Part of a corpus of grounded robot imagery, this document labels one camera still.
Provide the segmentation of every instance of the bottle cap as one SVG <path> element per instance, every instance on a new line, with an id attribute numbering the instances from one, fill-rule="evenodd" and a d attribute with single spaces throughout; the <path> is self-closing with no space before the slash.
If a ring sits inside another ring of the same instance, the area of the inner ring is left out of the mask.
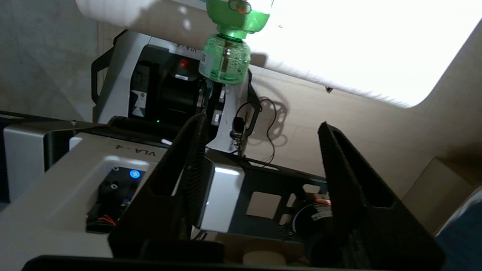
<path id="1" fill-rule="evenodd" d="M 234 29 L 234 28 L 228 27 L 228 26 L 218 25 L 217 31 L 219 31 L 219 33 L 221 33 L 221 34 L 224 34 L 226 36 L 233 37 L 233 38 L 236 38 L 236 39 L 245 39 L 246 36 L 247 36 L 246 32 L 244 32 L 242 30 Z"/>

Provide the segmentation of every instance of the red button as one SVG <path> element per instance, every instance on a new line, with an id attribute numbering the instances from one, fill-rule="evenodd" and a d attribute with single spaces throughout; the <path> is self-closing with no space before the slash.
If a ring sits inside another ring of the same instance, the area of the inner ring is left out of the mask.
<path id="1" fill-rule="evenodd" d="M 187 59 L 181 59 L 179 65 L 183 68 L 186 68 L 189 65 L 189 61 Z"/>

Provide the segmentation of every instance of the bottle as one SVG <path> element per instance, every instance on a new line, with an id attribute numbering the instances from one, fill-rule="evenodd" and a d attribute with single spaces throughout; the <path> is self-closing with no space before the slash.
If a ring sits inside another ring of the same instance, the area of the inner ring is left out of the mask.
<path id="1" fill-rule="evenodd" d="M 223 84 L 241 84 L 248 72 L 251 49 L 242 39 L 216 34 L 206 40 L 199 73 Z"/>
<path id="2" fill-rule="evenodd" d="M 199 73 L 219 83 L 243 83 L 251 49 L 242 39 L 263 29 L 272 4 L 273 0 L 207 0 L 208 15 L 219 34 L 207 39 Z"/>

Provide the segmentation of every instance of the beige wall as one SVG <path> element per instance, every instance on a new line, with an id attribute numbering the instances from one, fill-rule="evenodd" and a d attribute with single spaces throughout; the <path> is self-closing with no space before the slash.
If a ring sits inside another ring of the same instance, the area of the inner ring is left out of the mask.
<path id="1" fill-rule="evenodd" d="M 434 156 L 478 152 L 482 141 L 482 23 L 430 96 L 411 109 L 336 90 L 328 94 L 322 86 L 258 67 L 251 71 L 258 95 L 270 97 L 285 111 L 284 120 L 275 125 L 275 164 L 324 175 L 316 131 L 327 121 L 403 197 Z M 271 154 L 265 133 L 272 114 L 266 107 L 260 114 L 248 157 Z"/>

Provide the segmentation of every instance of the blue led light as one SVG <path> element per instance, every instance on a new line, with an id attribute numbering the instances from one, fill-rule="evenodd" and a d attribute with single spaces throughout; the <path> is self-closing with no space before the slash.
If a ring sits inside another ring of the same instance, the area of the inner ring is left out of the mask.
<path id="1" fill-rule="evenodd" d="M 137 178 L 139 178 L 139 177 L 141 176 L 141 173 L 140 173 L 138 170 L 133 169 L 133 170 L 131 170 L 131 171 L 129 172 L 129 175 L 130 175 L 132 178 L 137 179 Z"/>

